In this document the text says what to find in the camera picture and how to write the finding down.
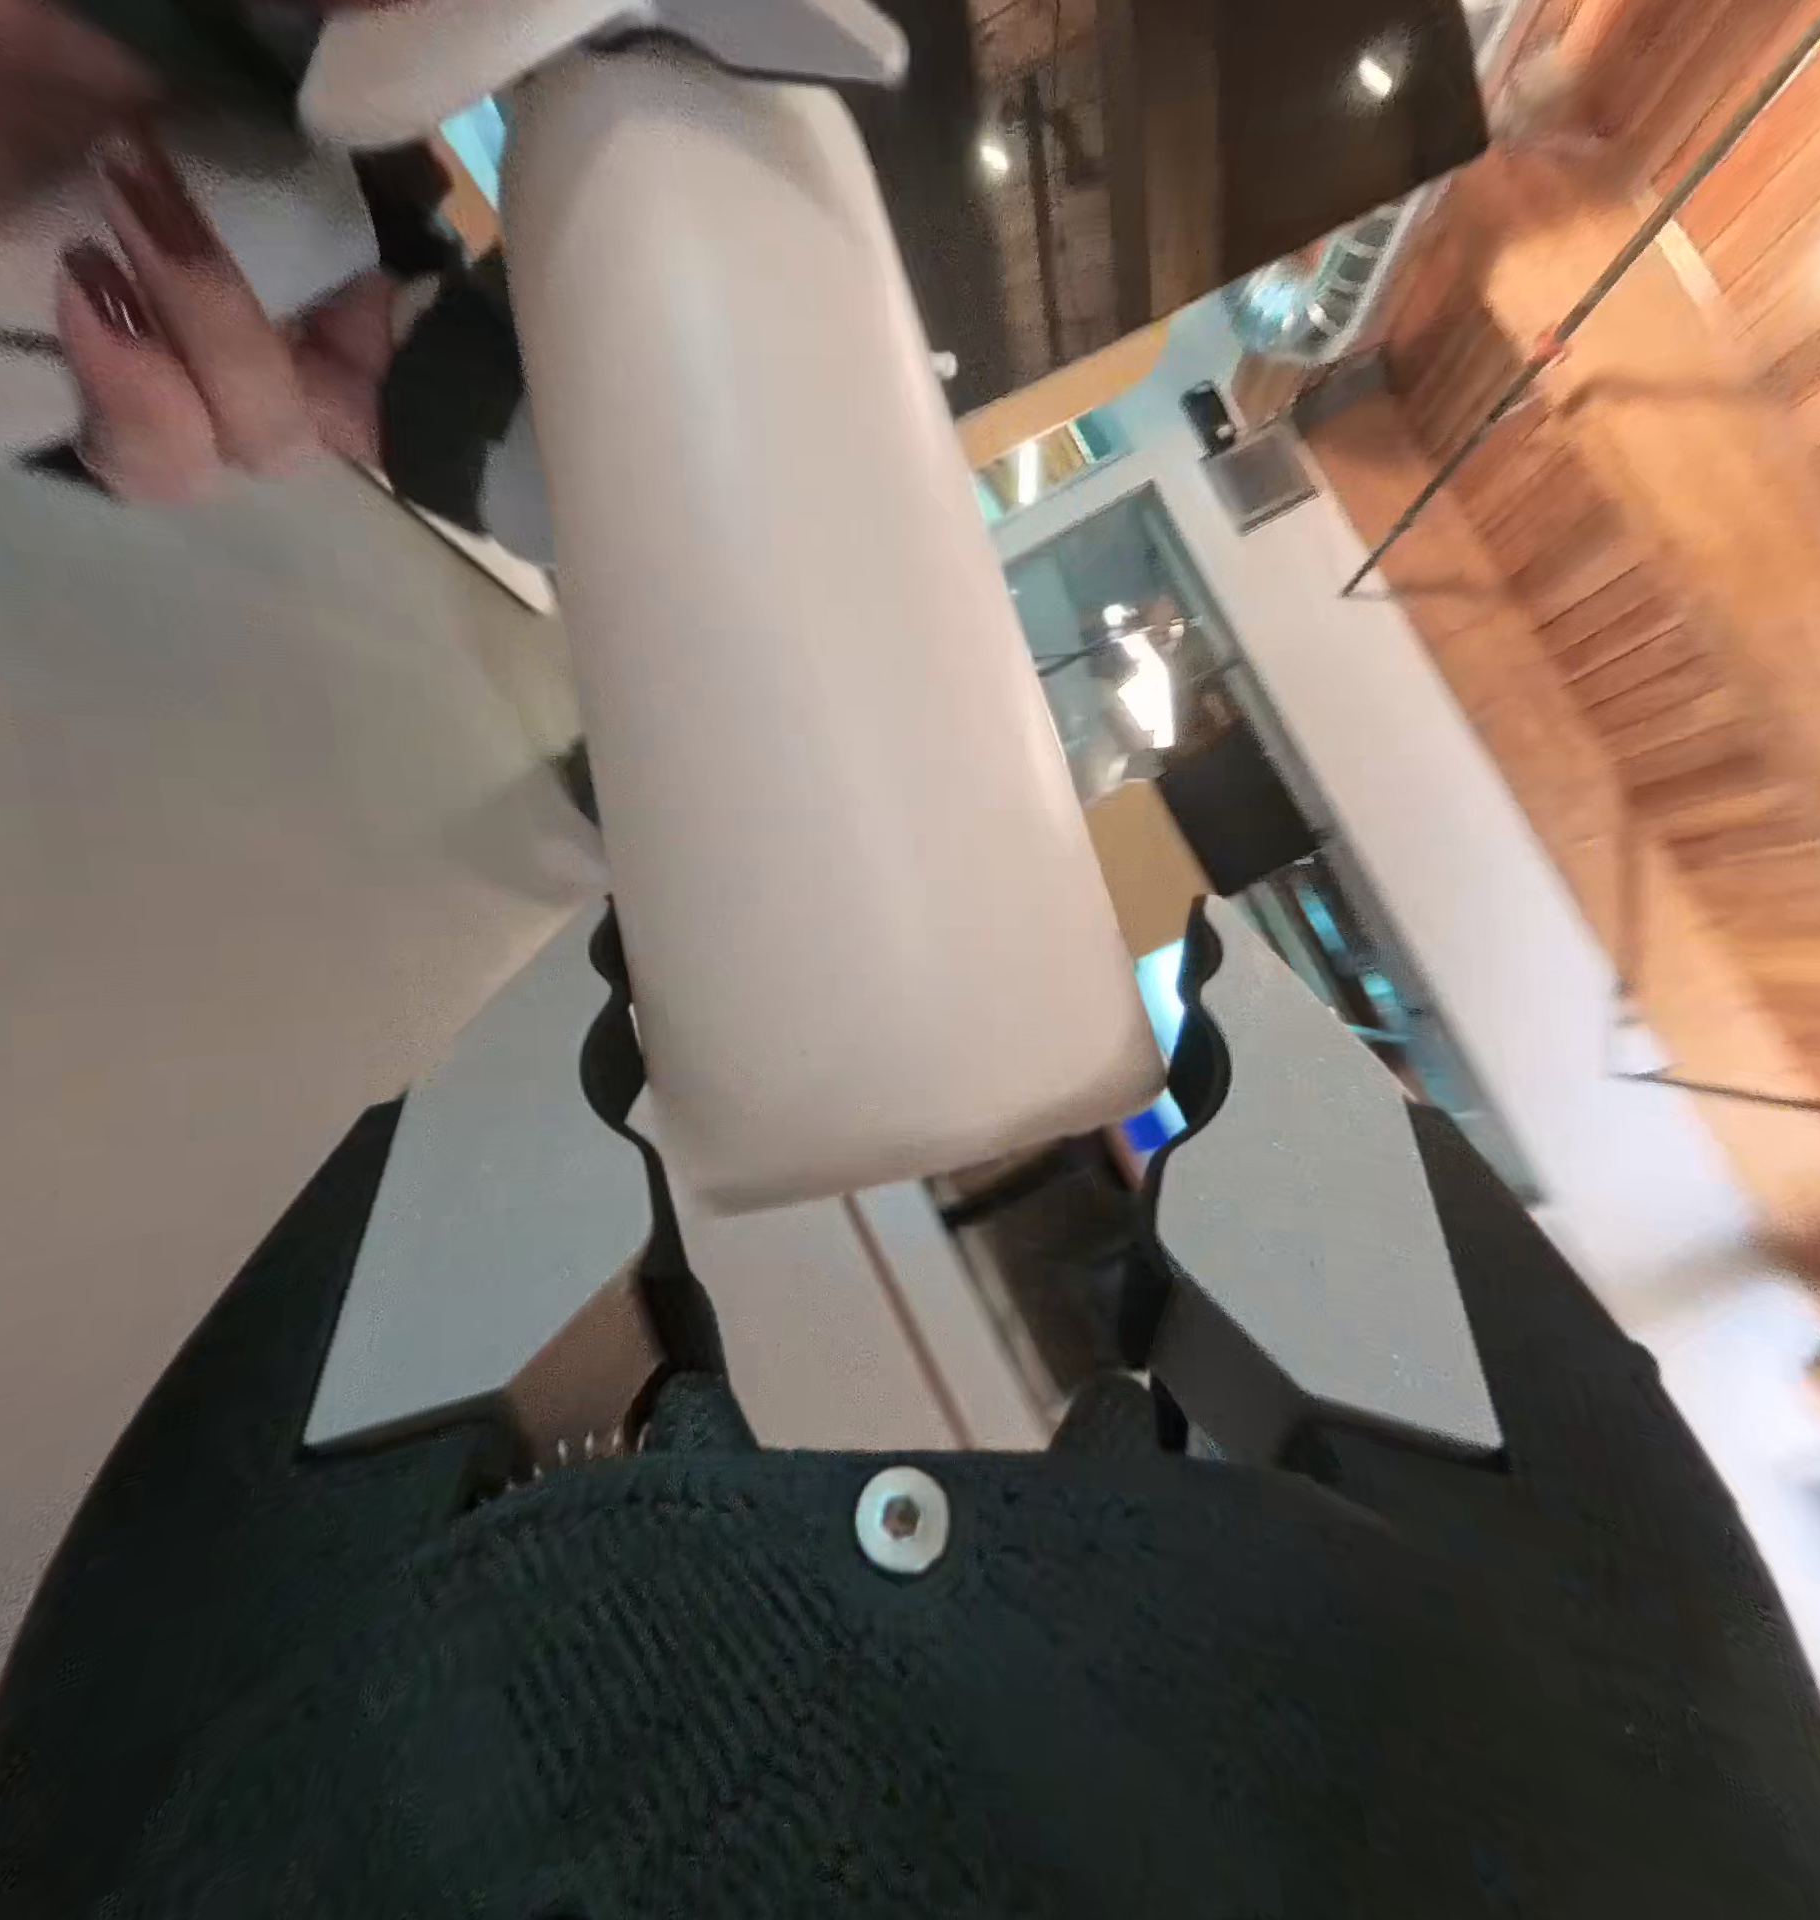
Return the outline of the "studio light on stand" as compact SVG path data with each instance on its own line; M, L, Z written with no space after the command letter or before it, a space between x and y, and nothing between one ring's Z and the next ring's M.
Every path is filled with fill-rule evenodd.
M1181 643L1184 614L1171 592L1112 600L1082 623L1076 643L1041 653L1037 678L1050 697L1086 699L1076 737L1102 727L1125 754L1167 754L1180 737Z

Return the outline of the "black square panel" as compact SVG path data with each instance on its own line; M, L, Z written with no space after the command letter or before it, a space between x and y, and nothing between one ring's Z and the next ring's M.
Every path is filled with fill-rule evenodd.
M1164 759L1152 787L1214 897L1247 896L1324 851L1324 838L1242 725Z

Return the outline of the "white cylindrical bottle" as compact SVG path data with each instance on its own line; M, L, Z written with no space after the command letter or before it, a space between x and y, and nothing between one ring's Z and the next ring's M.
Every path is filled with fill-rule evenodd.
M1149 1105L1164 1056L849 109L533 73L508 293L658 1134L716 1212Z

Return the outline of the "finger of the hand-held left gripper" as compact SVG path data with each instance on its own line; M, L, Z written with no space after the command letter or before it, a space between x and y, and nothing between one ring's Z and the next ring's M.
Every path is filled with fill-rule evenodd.
M319 140L395 147L585 40L654 23L654 5L345 7L319 25L299 118Z
M751 76L898 86L908 32L879 5L626 5L609 40L666 36Z

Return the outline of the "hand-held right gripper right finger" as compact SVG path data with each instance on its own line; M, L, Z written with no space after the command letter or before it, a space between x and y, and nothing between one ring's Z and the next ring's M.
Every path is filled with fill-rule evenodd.
M1398 1076L1232 902L1193 909L1180 999L1184 1124L1143 1184L1149 1378L1231 1462L1277 1464L1307 1431L1495 1462L1498 1414Z

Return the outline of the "wall vent grille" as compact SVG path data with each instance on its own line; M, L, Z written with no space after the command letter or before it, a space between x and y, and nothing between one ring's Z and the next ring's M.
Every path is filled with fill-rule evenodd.
M1239 538L1256 537L1320 495L1300 435L1287 425L1270 425L1211 449L1200 459L1200 476Z

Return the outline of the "silver elbow air duct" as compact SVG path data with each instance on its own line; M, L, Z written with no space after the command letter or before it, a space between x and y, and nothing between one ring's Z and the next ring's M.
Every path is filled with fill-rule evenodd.
M1398 249L1399 206L1336 228L1313 254L1276 261L1231 290L1239 353L1287 367L1324 367L1355 340Z

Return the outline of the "metal ceiling rod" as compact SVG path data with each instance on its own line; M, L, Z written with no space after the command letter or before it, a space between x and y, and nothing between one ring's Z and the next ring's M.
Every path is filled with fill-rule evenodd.
M1336 590L1340 600L1348 600L1370 575L1380 572L1384 555L1395 553L1413 534L1420 515L1438 499L1438 495L1456 481L1456 476L1468 466L1468 459L1493 435L1493 431L1532 394L1542 374L1561 367L1570 353L1576 333L1595 319L1605 298L1617 290L1617 281L1637 268L1637 261L1658 240L1658 234L1676 220L1676 216L1691 202L1691 197L1715 178L1715 170L1743 144L1751 124L1774 106L1774 99L1803 73L1803 69L1820 54L1820 14L1810 16L1803 32L1784 46L1780 57L1749 86L1738 109L1724 115L1715 136L1696 152L1689 170L1679 173L1667 193L1648 206L1639 225L1626 234L1624 244L1613 254L1613 261L1593 276L1583 294L1570 306L1567 315L1554 327L1548 327L1523 369L1508 379L1507 387L1489 401L1480 420L1463 434L1463 441L1450 449L1450 454L1438 466L1438 473L1416 491L1416 496L1404 506L1404 513L1390 523L1390 529L1378 538L1378 546L1366 555L1366 561L1353 572L1348 581Z

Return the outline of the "person's left hand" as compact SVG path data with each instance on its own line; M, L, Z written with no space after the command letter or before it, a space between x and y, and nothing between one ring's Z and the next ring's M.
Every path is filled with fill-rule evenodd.
M326 5L0 5L0 459L125 499L377 459L414 274L299 132Z

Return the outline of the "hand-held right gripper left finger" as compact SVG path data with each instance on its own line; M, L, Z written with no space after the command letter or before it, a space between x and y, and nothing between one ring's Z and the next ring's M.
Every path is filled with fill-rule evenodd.
M304 1442L496 1414L518 1453L585 1453L635 1441L680 1371L727 1375L727 1356L604 902L405 1097Z

